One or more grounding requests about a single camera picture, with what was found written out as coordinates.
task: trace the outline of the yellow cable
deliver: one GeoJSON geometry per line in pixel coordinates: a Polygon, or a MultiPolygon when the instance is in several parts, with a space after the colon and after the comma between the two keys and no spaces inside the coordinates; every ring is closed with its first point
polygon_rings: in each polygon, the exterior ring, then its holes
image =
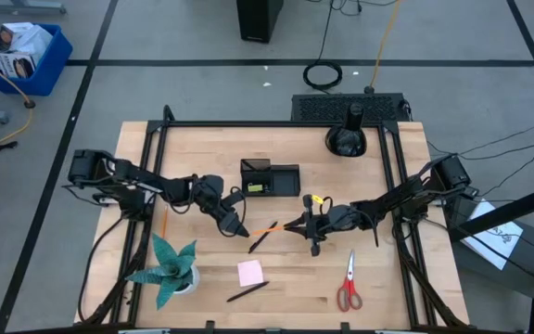
{"type": "MultiPolygon", "coordinates": [[[[28,96],[26,94],[24,94],[24,92],[22,92],[22,90],[19,89],[19,87],[17,87],[15,83],[12,83],[11,80],[7,79],[7,77],[5,75],[1,74],[1,72],[0,72],[0,77],[2,77],[8,84],[11,84],[11,86],[14,87],[14,89],[17,90],[18,93],[24,98],[24,101],[26,101],[26,103],[32,103],[32,101],[28,98],[28,96]]],[[[15,135],[18,135],[18,134],[24,132],[24,130],[28,129],[28,127],[30,126],[30,123],[32,121],[33,111],[34,111],[33,108],[29,108],[28,109],[28,120],[26,121],[26,123],[22,127],[20,127],[18,130],[14,131],[13,133],[11,133],[9,135],[6,135],[5,137],[1,138],[0,139],[0,144],[5,142],[6,140],[12,138],[15,135]]]]}
{"type": "Polygon", "coordinates": [[[385,48],[385,43],[387,42],[388,33],[393,29],[393,24],[395,24],[395,19],[397,18],[397,12],[399,12],[400,4],[401,4],[401,0],[397,0],[397,2],[395,3],[395,6],[393,7],[393,14],[390,16],[390,21],[388,22],[385,35],[382,37],[382,41],[380,41],[380,48],[378,49],[378,55],[376,56],[375,73],[372,75],[372,81],[370,81],[370,86],[373,88],[375,87],[376,76],[378,75],[378,64],[380,64],[380,58],[382,57],[382,50],[385,48]]]}

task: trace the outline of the pink sticky note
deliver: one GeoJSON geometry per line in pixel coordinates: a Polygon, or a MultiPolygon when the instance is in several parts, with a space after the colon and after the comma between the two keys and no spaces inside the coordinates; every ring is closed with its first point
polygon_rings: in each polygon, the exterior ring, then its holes
{"type": "Polygon", "coordinates": [[[246,287],[263,282],[263,270],[259,260],[246,261],[238,264],[240,286],[246,287]]]}

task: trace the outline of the blue plastic bin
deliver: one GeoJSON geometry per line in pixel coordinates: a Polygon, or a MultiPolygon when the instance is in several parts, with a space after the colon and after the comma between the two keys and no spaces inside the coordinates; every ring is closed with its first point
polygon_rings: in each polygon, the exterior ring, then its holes
{"type": "MultiPolygon", "coordinates": [[[[54,24],[38,24],[53,35],[51,44],[44,52],[41,61],[36,66],[36,71],[28,79],[8,78],[16,84],[26,95],[49,96],[55,87],[55,83],[61,75],[67,59],[70,58],[73,46],[65,38],[61,27],[54,24]]],[[[17,94],[9,83],[0,77],[0,91],[8,94],[17,94]]]]}

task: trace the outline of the black pen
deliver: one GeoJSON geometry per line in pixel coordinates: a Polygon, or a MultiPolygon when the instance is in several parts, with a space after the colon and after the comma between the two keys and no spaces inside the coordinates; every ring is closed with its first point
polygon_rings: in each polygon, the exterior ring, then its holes
{"type": "Polygon", "coordinates": [[[242,296],[244,296],[244,295],[247,295],[247,294],[249,294],[250,292],[252,292],[252,291],[254,291],[254,290],[256,290],[256,289],[260,289],[260,288],[266,286],[267,284],[269,284],[269,281],[265,281],[265,282],[262,282],[262,283],[260,283],[260,284],[257,284],[256,286],[254,286],[254,287],[252,287],[252,288],[250,288],[250,289],[248,289],[248,290],[242,291],[242,292],[238,293],[237,295],[228,298],[228,300],[227,300],[226,302],[232,302],[232,301],[235,301],[235,300],[237,300],[238,298],[240,298],[240,297],[242,297],[242,296]]]}
{"type": "MultiPolygon", "coordinates": [[[[269,226],[269,228],[274,228],[276,226],[277,226],[277,222],[271,224],[271,226],[269,226]]],[[[250,249],[248,249],[248,254],[251,254],[255,249],[257,249],[259,244],[263,242],[263,240],[265,239],[265,237],[267,237],[267,235],[269,233],[270,232],[263,233],[263,235],[259,238],[259,240],[257,240],[257,242],[255,242],[254,244],[252,244],[252,246],[250,246],[250,249]]]]}

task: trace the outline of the black vase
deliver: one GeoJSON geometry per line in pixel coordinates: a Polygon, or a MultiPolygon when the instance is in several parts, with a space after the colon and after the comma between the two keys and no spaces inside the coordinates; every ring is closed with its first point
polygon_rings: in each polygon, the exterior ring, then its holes
{"type": "Polygon", "coordinates": [[[332,127],[324,137],[331,153],[342,157],[360,157],[366,152],[366,136],[362,131],[363,105],[352,103],[343,125],[332,127]]]}

